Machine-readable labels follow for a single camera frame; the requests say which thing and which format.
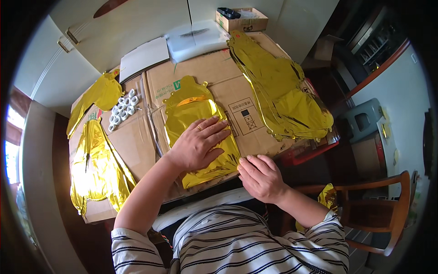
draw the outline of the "striped shirt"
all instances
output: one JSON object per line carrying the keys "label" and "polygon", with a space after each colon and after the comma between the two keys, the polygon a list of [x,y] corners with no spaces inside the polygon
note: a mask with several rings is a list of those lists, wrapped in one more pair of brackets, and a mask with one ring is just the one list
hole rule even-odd
{"label": "striped shirt", "polygon": [[173,238],[165,269],[149,239],[125,228],[112,231],[117,273],[347,273],[348,245],[339,216],[305,230],[274,236],[259,214],[222,205],[189,216]]}

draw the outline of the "hand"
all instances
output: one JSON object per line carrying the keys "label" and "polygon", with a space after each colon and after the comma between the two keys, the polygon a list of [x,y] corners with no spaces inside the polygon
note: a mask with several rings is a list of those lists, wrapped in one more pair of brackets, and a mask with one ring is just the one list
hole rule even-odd
{"label": "hand", "polygon": [[237,169],[244,188],[251,196],[264,203],[279,203],[290,187],[283,182],[280,170],[266,155],[240,158]]}
{"label": "hand", "polygon": [[231,133],[229,129],[223,130],[227,120],[218,120],[217,116],[213,116],[193,122],[165,155],[180,169],[179,172],[206,168],[224,153],[221,148],[212,149]]}

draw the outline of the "cardboard box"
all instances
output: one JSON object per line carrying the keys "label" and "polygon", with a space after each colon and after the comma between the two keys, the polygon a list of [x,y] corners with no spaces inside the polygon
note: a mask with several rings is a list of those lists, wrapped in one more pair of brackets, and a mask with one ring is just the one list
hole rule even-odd
{"label": "cardboard box", "polygon": [[[248,35],[274,56],[290,59],[265,34],[252,32]],[[229,49],[224,49],[206,53],[178,64],[172,64],[168,61],[143,72],[122,85],[123,90],[129,91],[134,88],[137,93],[141,92],[139,106],[142,106],[143,110],[136,111],[134,115],[117,126],[113,132],[108,131],[111,112],[102,112],[96,106],[92,106],[69,141],[70,162],[72,163],[76,154],[85,122],[89,119],[102,117],[101,124],[110,141],[136,181],[139,181],[158,159],[155,152],[156,146],[163,153],[170,149],[164,130],[167,116],[164,113],[165,105],[162,100],[169,98],[172,91],[177,91],[180,88],[179,80],[186,75],[194,76],[197,83],[208,82],[207,88],[212,92],[216,103],[227,114],[241,156],[266,154],[274,157],[295,144],[296,140],[293,139],[277,142],[266,132],[266,127],[261,123],[254,106],[255,101],[251,86],[231,59]],[[149,117],[146,111],[148,108],[150,110]],[[190,196],[236,176],[237,172],[234,172],[189,189],[184,189],[180,180],[177,180],[168,191],[165,203]],[[83,217],[86,223],[91,223],[113,218],[116,215],[117,212],[108,199],[88,200],[87,213]]]}
{"label": "cardboard box", "polygon": [[[137,96],[140,97],[138,106],[143,110],[137,110],[134,115],[117,126],[116,130],[110,132],[111,111],[101,111],[97,106],[92,105],[86,112],[78,127],[69,140],[70,165],[73,163],[79,139],[82,134],[84,124],[92,119],[102,118],[101,125],[105,130],[116,151],[131,171],[134,179],[138,182],[146,172],[155,164],[155,145],[151,137],[146,115],[146,100],[143,81],[141,75],[122,85],[123,90],[128,92],[135,89]],[[83,216],[86,223],[113,218],[117,212],[113,209],[108,199],[102,201],[87,201],[87,212]]]}
{"label": "cardboard box", "polygon": [[370,134],[365,140],[351,145],[357,172],[363,180],[377,180],[387,177],[385,156],[379,132]]}
{"label": "cardboard box", "polygon": [[268,17],[266,17],[263,13],[259,12],[257,9],[253,7],[244,7],[232,9],[234,11],[252,11],[256,13],[259,18],[249,18],[249,19],[231,19],[228,20],[218,11],[216,11],[216,22],[224,28],[224,30],[230,32],[232,30],[238,30],[240,32],[257,32],[266,30],[266,26],[268,25]]}
{"label": "cardboard box", "polygon": [[[276,57],[289,56],[262,32],[248,33],[261,47]],[[236,140],[241,156],[249,154],[266,154],[274,157],[290,148],[296,141],[285,139],[276,141],[266,132],[266,127],[259,119],[255,108],[252,89],[242,72],[230,57],[229,49],[207,53],[187,61],[172,64],[170,61],[160,64],[145,73],[145,86],[148,87],[148,104],[152,109],[153,128],[157,132],[157,143],[163,153],[169,151],[164,124],[167,120],[163,99],[168,99],[171,92],[178,91],[180,79],[186,75],[194,76],[198,84],[208,82],[207,88],[213,94],[216,103],[227,114],[232,134]],[[208,183],[197,185],[188,190],[171,188],[167,201],[187,196],[187,191],[196,193],[207,187],[229,180],[237,172]]]}
{"label": "cardboard box", "polygon": [[333,35],[318,38],[301,64],[302,69],[330,67],[333,47],[336,42],[342,40]]}

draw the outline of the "gold foil balloon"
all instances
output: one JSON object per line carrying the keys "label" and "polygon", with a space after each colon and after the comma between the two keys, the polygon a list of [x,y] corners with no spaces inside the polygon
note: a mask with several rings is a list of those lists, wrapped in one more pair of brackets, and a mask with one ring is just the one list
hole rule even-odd
{"label": "gold foil balloon", "polygon": [[[337,213],[338,205],[336,204],[336,195],[336,190],[333,185],[327,184],[318,195],[318,203]],[[295,228],[297,231],[304,233],[304,227],[297,221],[295,221]]]}
{"label": "gold foil balloon", "polygon": [[233,30],[228,41],[231,57],[250,83],[261,121],[277,140],[325,137],[333,116],[322,101],[299,85],[301,67],[292,60],[275,58],[253,39]]}
{"label": "gold foil balloon", "polygon": [[[215,103],[213,95],[207,89],[207,82],[198,85],[192,76],[184,76],[181,79],[181,89],[172,92],[170,98],[164,99],[163,103],[166,104],[166,135],[170,147],[198,119],[217,115],[219,120],[226,120],[224,111]],[[182,179],[185,189],[237,170],[240,153],[233,135],[226,137],[216,147],[225,152],[207,168],[187,173]]]}
{"label": "gold foil balloon", "polygon": [[67,137],[69,139],[73,135],[85,112],[92,104],[95,104],[103,111],[109,111],[117,104],[118,99],[124,95],[122,86],[115,80],[115,77],[119,74],[119,69],[111,73],[104,73],[97,79],[96,83],[82,95],[82,98],[70,114],[70,120],[67,126]]}
{"label": "gold foil balloon", "polygon": [[78,213],[86,213],[87,199],[106,198],[119,211],[135,185],[134,177],[103,130],[100,118],[88,121],[71,166],[70,196]]}

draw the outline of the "woman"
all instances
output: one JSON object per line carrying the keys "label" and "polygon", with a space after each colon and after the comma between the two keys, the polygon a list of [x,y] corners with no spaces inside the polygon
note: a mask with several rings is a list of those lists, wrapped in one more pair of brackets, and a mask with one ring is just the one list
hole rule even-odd
{"label": "woman", "polygon": [[[197,203],[192,207],[196,212],[177,214],[182,218],[167,235],[173,239],[174,259],[170,270],[164,268],[146,233],[179,174],[206,167],[224,152],[212,147],[230,134],[224,130],[226,125],[218,117],[194,122],[137,184],[112,231],[116,272],[347,273],[348,245],[339,216],[287,186],[278,167],[265,155],[240,158],[238,166],[245,190],[255,199],[203,208]],[[306,228],[305,234],[291,231],[283,237],[273,236],[256,199],[289,213]],[[170,227],[160,230],[169,233]]]}

